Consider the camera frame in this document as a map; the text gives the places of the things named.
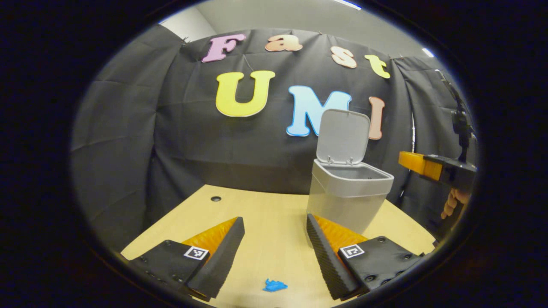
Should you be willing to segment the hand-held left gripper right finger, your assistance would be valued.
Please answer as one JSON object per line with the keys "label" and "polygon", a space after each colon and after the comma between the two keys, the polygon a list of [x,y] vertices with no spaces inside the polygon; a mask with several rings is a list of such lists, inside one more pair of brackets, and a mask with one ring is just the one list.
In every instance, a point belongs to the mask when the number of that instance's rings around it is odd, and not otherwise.
{"label": "hand-held left gripper right finger", "polygon": [[389,283],[424,256],[386,236],[367,239],[313,214],[307,214],[307,234],[331,298],[341,301]]}

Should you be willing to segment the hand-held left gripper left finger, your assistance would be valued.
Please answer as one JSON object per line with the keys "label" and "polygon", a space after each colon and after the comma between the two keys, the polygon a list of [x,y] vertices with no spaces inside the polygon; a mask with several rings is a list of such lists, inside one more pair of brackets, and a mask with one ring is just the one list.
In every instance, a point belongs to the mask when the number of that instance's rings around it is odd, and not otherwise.
{"label": "hand-held left gripper left finger", "polygon": [[181,243],[163,240],[128,264],[162,288],[209,302],[224,285],[244,235],[243,218],[234,217]]}

